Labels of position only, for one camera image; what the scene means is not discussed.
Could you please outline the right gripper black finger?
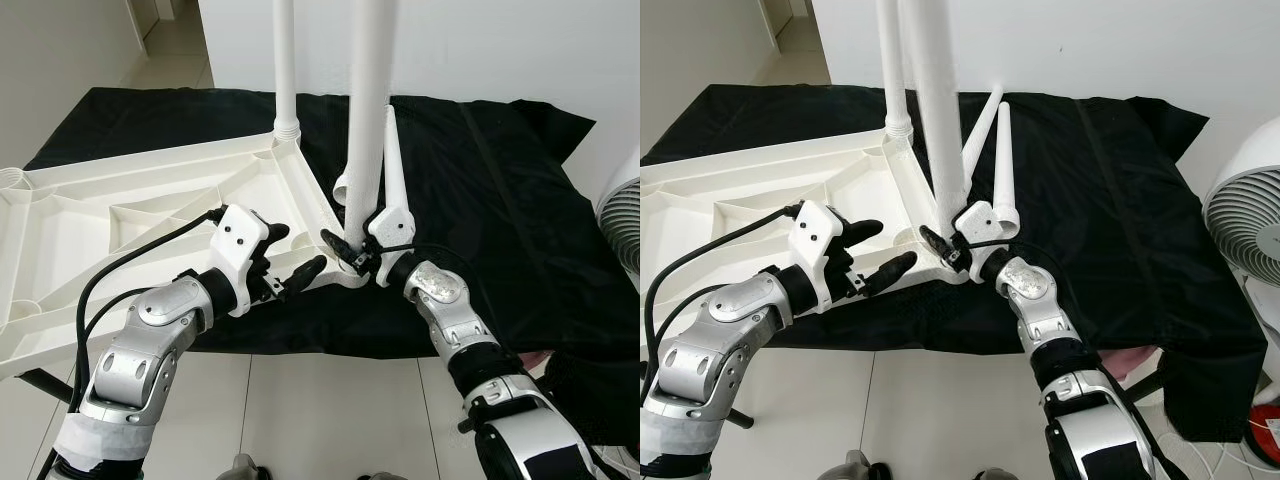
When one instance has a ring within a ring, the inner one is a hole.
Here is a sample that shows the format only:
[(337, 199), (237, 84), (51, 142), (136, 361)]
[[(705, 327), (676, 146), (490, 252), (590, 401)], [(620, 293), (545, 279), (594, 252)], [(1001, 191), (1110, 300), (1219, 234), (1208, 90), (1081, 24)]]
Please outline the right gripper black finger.
[(334, 252), (334, 255), (347, 266), (352, 269), (361, 269), (364, 260), (361, 252), (347, 243), (340, 236), (332, 230), (321, 229), (320, 237), (325, 244)]
[(918, 230), (929, 250), (940, 259), (941, 262), (954, 265), (960, 259), (961, 252), (955, 250), (941, 234), (931, 229), (928, 225), (920, 225), (918, 227)]

